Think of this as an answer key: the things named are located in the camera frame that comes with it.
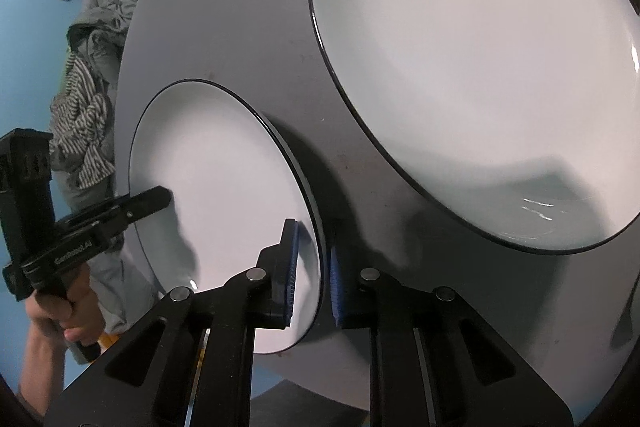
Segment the person's left forearm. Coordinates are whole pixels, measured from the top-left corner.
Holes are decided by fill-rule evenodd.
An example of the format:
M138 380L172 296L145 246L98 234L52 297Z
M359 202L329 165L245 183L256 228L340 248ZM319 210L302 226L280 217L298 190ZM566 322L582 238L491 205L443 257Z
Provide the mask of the person's left forearm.
M29 325L18 392L27 410L46 415L64 389L66 342L49 319Z

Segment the person's left hand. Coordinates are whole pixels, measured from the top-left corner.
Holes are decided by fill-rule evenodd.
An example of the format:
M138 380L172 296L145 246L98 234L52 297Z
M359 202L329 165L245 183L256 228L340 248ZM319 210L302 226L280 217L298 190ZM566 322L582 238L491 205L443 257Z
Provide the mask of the person's left hand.
M27 339L35 346L56 349L66 341L90 346L105 327L87 263L80 266L64 297L34 291L26 299L25 310L30 321Z

